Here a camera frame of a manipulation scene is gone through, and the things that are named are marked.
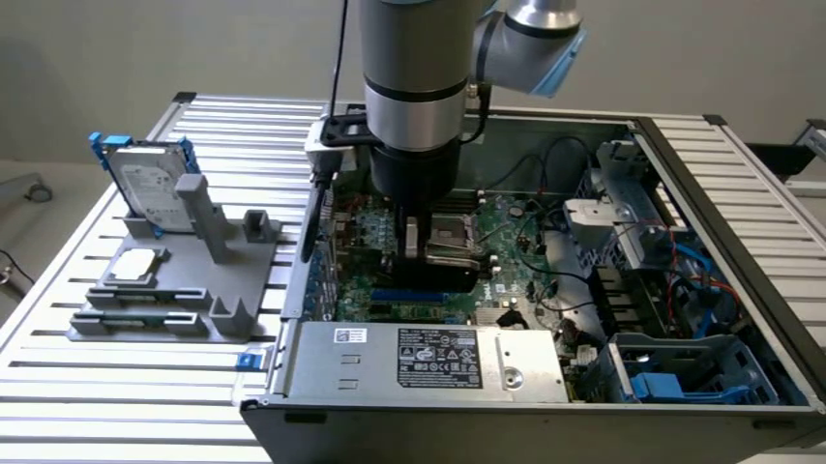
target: power supply label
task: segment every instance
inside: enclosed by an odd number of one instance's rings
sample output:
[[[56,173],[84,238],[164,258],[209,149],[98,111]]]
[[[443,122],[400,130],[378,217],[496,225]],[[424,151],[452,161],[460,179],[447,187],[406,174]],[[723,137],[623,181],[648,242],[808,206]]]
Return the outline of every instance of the power supply label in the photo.
[[[396,380],[405,389],[480,389],[476,331],[398,329]]]

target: floor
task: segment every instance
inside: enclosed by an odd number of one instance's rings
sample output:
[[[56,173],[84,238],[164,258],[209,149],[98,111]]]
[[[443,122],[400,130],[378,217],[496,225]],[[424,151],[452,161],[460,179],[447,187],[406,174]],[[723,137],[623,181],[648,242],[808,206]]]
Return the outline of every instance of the floor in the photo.
[[[48,203],[20,198],[0,204],[0,248],[6,250],[25,272],[42,273],[77,224],[98,200],[110,178],[96,164],[17,162],[0,160],[0,182],[38,172],[52,188]],[[6,263],[0,257],[0,265]],[[0,293],[0,325],[17,303]]]

